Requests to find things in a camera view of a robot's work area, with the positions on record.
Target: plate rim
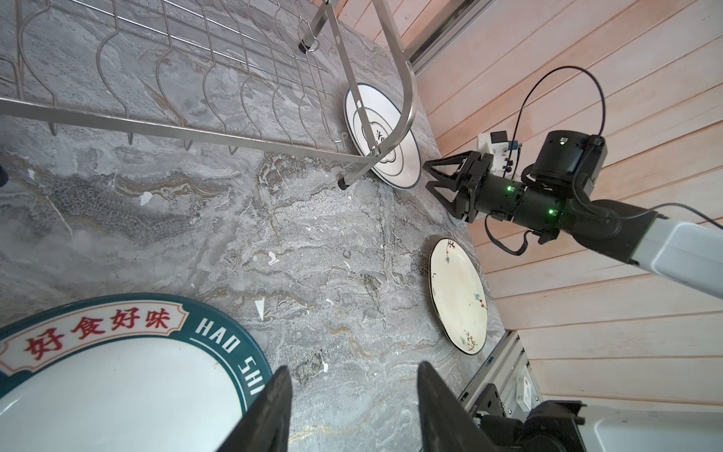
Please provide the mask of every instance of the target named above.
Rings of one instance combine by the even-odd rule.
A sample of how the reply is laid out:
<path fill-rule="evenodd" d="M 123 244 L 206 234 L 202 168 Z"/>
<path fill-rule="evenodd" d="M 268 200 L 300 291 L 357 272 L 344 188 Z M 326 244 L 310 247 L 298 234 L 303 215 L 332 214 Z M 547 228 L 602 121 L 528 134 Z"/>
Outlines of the plate rim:
<path fill-rule="evenodd" d="M 253 338 L 253 336 L 251 336 L 251 333 L 249 333 L 249 331 L 246 328 L 244 328 L 243 325 L 241 325 L 241 323 L 239 323 L 238 321 L 233 319 L 230 315 L 226 314 L 225 312 L 221 311 L 220 309 L 213 307 L 209 304 L 199 302 L 199 301 L 191 299 L 191 298 L 181 297 L 179 295 L 172 295 L 172 294 L 155 294 L 155 293 L 151 293 L 151 292 L 134 292 L 134 293 L 130 293 L 130 294 L 103 295 L 100 297 L 82 299 L 82 300 L 78 300 L 76 302 L 62 304 L 60 306 L 52 307 L 49 310 L 44 310 L 42 312 L 38 312 L 37 314 L 31 315 L 29 317 L 24 317 L 23 319 L 17 320 L 9 325 L 4 326 L 3 328 L 0 328 L 0 342 L 25 330 L 26 328 L 30 328 L 33 325 L 42 323 L 43 321 L 52 320 L 55 317 L 58 317 L 63 314 L 68 314 L 70 312 L 81 310 L 86 307 L 93 307 L 93 306 L 98 306 L 98 305 L 102 305 L 102 304 L 110 304 L 110 303 L 114 303 L 114 302 L 133 302 L 133 301 L 172 302 L 172 303 L 179 303 L 180 305 L 186 305 L 188 307 L 197 308 L 199 310 L 207 310 L 209 312 L 212 312 L 217 317 L 217 320 L 223 320 L 224 322 L 228 322 L 228 324 L 232 325 L 234 329 L 237 329 L 237 331 L 234 333 L 241 334 L 248 341 L 252 351 L 259 354 L 261 357 L 263 357 L 263 363 L 256 363 L 257 366 L 262 370 L 262 372 L 267 372 L 269 375 L 269 378 L 271 375 L 273 375 L 273 371 L 271 370 L 271 366 L 269 364 L 268 358 L 266 357 L 266 354 L 261 349 L 261 347 L 256 342 L 256 340 Z M 95 348 L 98 346 L 102 346 L 104 344 L 109 344 L 111 342 L 123 341 L 123 340 L 131 339 L 131 338 L 142 338 L 142 337 L 162 338 L 162 336 L 149 336 L 149 335 L 146 335 L 143 333 L 139 333 L 136 336 L 125 336 L 123 338 L 110 338 L 107 341 L 101 341 L 96 344 L 91 344 L 89 346 L 82 347 L 81 349 L 68 353 L 67 355 L 62 356 L 59 359 L 57 359 L 45 366 L 42 366 L 40 369 L 31 372 L 30 376 L 28 376 L 27 378 L 18 382 L 18 384 L 13 385 L 6 393 L 1 394 L 0 397 L 5 396 L 6 394 L 8 394 L 10 391 L 15 389 L 17 386 L 19 386 L 23 382 L 29 380 L 33 376 L 48 369 L 49 367 L 52 367 L 54 364 L 64 361 L 65 359 L 72 357 L 76 354 L 82 353 L 85 350 L 92 349 L 92 348 Z M 178 340 L 178 339 L 171 338 L 171 337 L 166 337 L 166 338 L 170 339 L 170 340 L 174 340 L 174 341 Z M 200 350 L 203 350 L 206 354 L 208 354 L 213 359 L 218 361 L 218 357 L 209 353 L 209 351 L 207 349 L 201 348 L 196 344 L 191 344 L 191 345 L 193 345 L 194 347 L 196 347 Z M 0 371 L 0 374 L 6 375 L 6 379 L 9 379 L 13 375 L 16 375 L 16 374 L 7 375 L 2 371 Z M 239 403 L 241 404 L 241 413 L 243 415 L 245 415 L 248 412 L 248 410 L 251 408 L 253 401 L 248 401 L 247 407 L 246 407 L 246 409 L 244 409 L 244 401 L 243 401 L 244 396 L 241 396 L 241 394 L 239 394 L 239 395 L 240 395 Z"/>
<path fill-rule="evenodd" d="M 457 345 L 457 343 L 454 340 L 452 340 L 452 338 L 450 337 L 449 332 L 447 332 L 447 327 L 445 327 L 445 323 L 442 321 L 442 318 L 440 317 L 440 312 L 437 309 L 437 301 L 435 300 L 435 293 L 432 290 L 432 256 L 434 255 L 435 250 L 437 249 L 437 245 L 439 245 L 440 242 L 444 242 L 445 240 L 451 240 L 452 242 L 455 242 L 465 252 L 465 254 L 467 254 L 467 257 L 469 257 L 469 253 L 467 253 L 467 250 L 465 250 L 462 247 L 462 245 L 459 242 L 457 242 L 456 240 L 454 240 L 452 237 L 444 237 L 444 238 L 438 240 L 435 243 L 435 245 L 432 247 L 432 251 L 429 254 L 429 272 L 428 272 L 429 273 L 429 296 L 432 298 L 432 306 L 435 309 L 435 314 L 437 315 L 437 319 L 440 321 L 440 324 L 442 326 L 442 329 L 445 332 L 445 336 L 447 336 L 447 339 L 449 339 L 450 342 L 455 347 L 457 347 L 460 351 L 462 351 L 464 354 L 467 354 L 469 356 L 474 356 L 476 354 L 479 354 L 479 352 L 481 352 L 482 349 L 484 348 L 485 344 L 487 344 L 487 339 L 489 338 L 489 334 L 487 334 L 487 326 L 485 326 L 485 330 L 484 330 L 484 342 L 482 342 L 482 345 L 479 347 L 479 350 L 475 351 L 474 353 L 470 353 L 469 351 L 466 351 L 465 349 L 463 349 L 462 347 Z M 484 296 L 484 301 L 487 302 L 487 295 L 484 293 L 484 284 L 482 284 L 482 290 L 483 290 L 482 295 Z M 487 319 L 489 319 L 489 309 L 487 309 L 487 307 L 485 307 L 485 310 L 487 311 Z"/>
<path fill-rule="evenodd" d="M 389 99 L 389 96 L 384 94 L 379 88 L 375 87 L 374 85 L 370 85 L 369 83 L 365 83 L 365 82 L 358 82 L 356 85 L 357 86 L 366 85 L 366 86 L 376 90 L 379 94 L 381 94 L 385 98 L 387 98 L 389 103 L 392 104 L 392 106 L 396 109 L 397 112 L 399 112 L 399 115 L 401 116 L 401 112 L 399 111 L 399 108 L 397 108 L 397 105 L 395 105 L 394 102 L 392 102 L 392 100 Z M 347 130 L 349 131 L 349 137 L 351 138 L 351 141 L 354 143 L 354 146 L 356 147 L 356 151 L 359 153 L 359 155 L 364 155 L 362 152 L 362 147 L 359 146 L 359 143 L 356 141 L 356 137 L 354 136 L 354 133 L 351 132 L 351 125 L 349 124 L 349 116 L 346 113 L 346 100 L 350 94 L 351 94 L 351 88 L 346 90 L 346 94 L 344 95 L 344 99 L 343 99 L 342 107 L 343 107 L 343 112 L 344 112 L 344 122 L 346 123 Z M 414 136 L 414 132 L 412 132 L 411 128 L 409 128 L 409 134 L 411 135 L 412 140 L 414 140 L 414 146 L 416 147 L 416 156 L 419 159 L 419 174 L 416 177 L 416 181 L 414 181 L 414 183 L 412 185 L 410 185 L 408 187 L 402 187 L 401 185 L 397 185 L 394 182 L 389 181 L 386 177 L 379 174 L 379 171 L 377 171 L 377 169 L 374 166 L 372 167 L 372 171 L 374 171 L 374 173 L 381 180 L 383 180 L 385 183 L 391 185 L 392 187 L 398 188 L 400 190 L 411 190 L 411 189 L 415 188 L 417 186 L 417 184 L 419 183 L 419 180 L 422 178 L 422 154 L 419 152 L 419 143 L 416 141 L 416 137 Z"/>

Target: white plate with blue rim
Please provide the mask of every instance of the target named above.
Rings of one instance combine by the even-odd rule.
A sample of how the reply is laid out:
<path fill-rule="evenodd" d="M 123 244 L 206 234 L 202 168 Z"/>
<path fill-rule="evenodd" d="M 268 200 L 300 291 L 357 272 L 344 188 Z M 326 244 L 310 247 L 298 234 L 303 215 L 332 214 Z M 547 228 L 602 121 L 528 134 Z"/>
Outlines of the white plate with blue rim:
<path fill-rule="evenodd" d="M 381 143 L 394 129 L 401 113 L 392 101 L 377 88 L 367 83 L 357 83 L 364 110 L 367 112 L 369 124 L 372 126 L 375 140 Z M 369 155 L 371 150 L 364 138 L 359 108 L 354 104 L 351 89 L 344 96 L 344 119 L 356 149 L 362 155 Z M 414 134 L 407 132 L 399 145 L 392 149 L 379 163 L 372 167 L 384 182 L 399 189 L 411 189 L 419 182 L 422 173 L 422 157 L 419 155 Z"/>
<path fill-rule="evenodd" d="M 215 451 L 272 372 L 234 319 L 126 294 L 0 329 L 0 438 L 20 451 Z"/>
<path fill-rule="evenodd" d="M 442 239 L 429 256 L 432 304 L 445 334 L 458 349 L 477 354 L 487 340 L 487 298 L 474 264 L 452 239 Z"/>

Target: white paint chip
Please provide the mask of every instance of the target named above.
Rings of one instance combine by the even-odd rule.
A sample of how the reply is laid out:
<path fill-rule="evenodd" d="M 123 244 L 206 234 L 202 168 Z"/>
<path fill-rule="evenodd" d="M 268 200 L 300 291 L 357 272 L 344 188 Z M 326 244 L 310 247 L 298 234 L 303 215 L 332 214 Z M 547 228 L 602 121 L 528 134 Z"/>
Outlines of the white paint chip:
<path fill-rule="evenodd" d="M 150 201 L 151 198 L 153 198 L 153 193 L 151 193 L 151 192 L 143 192 L 143 194 L 140 195 L 140 204 L 141 204 L 141 205 L 146 205 L 146 204 L 148 204 L 148 201 Z"/>
<path fill-rule="evenodd" d="M 273 251 L 269 251 L 269 265 L 274 265 L 278 262 L 278 259 L 276 259 L 276 254 Z"/>
<path fill-rule="evenodd" d="M 266 297 L 261 298 L 260 300 L 255 300 L 254 303 L 256 303 L 256 310 L 259 312 L 259 317 L 261 318 L 261 321 L 264 321 L 264 302 L 266 301 Z"/>

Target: plate with green rim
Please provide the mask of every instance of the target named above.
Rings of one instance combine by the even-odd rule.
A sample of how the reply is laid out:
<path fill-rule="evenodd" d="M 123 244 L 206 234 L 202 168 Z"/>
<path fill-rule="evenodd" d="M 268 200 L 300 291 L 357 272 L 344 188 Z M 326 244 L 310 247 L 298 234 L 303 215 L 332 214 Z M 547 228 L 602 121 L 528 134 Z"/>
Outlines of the plate with green rim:
<path fill-rule="evenodd" d="M 0 329 L 0 438 L 12 451 L 215 451 L 272 372 L 234 319 L 124 294 Z"/>
<path fill-rule="evenodd" d="M 474 264 L 452 239 L 437 242 L 429 256 L 429 290 L 452 344 L 479 353 L 487 340 L 487 298 Z"/>

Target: rack leg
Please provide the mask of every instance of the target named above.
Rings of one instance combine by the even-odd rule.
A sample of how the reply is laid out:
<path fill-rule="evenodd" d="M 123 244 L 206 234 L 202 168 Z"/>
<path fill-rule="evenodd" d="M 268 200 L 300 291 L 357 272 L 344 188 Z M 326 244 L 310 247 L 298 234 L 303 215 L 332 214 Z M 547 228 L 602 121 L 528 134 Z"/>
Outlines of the rack leg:
<path fill-rule="evenodd" d="M 316 44 L 316 37 L 321 32 L 321 29 L 324 28 L 324 24 L 326 23 L 326 4 L 329 3 L 329 0 L 323 0 L 322 5 L 317 10 L 316 15 L 312 19 L 311 23 L 309 24 L 309 29 L 304 34 L 304 37 L 301 39 L 301 42 L 299 43 L 299 50 L 306 53 L 307 50 L 309 50 L 311 47 L 313 47 L 314 44 Z"/>

